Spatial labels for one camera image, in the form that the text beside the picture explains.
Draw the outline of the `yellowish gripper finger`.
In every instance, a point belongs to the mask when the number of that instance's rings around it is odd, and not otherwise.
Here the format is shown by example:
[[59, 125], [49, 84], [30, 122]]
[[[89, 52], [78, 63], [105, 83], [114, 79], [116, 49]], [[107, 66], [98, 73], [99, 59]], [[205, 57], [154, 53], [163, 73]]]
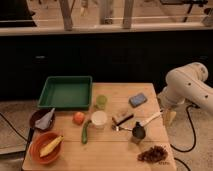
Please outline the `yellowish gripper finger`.
[[174, 110], [166, 109], [163, 112], [163, 123], [164, 123], [164, 125], [170, 126], [175, 117], [176, 117], [176, 112]]

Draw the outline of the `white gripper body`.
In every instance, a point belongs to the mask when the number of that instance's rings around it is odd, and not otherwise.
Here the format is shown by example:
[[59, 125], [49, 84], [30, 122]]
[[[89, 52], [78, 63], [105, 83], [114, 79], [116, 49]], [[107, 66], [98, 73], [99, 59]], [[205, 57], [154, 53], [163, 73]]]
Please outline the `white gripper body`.
[[176, 108], [184, 103], [184, 98], [171, 88], [164, 88], [157, 95], [157, 98], [160, 101], [160, 105], [166, 109]]

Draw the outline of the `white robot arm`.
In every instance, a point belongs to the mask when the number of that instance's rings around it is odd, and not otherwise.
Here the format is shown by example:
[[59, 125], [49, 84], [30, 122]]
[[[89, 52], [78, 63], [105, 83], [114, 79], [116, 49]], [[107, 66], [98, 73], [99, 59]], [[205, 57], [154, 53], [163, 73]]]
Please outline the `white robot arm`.
[[208, 78], [206, 66], [193, 62], [170, 70], [166, 77], [166, 86], [158, 95], [163, 109], [163, 124], [169, 126], [176, 112], [174, 109], [189, 100], [206, 113], [213, 114], [213, 88], [205, 84]]

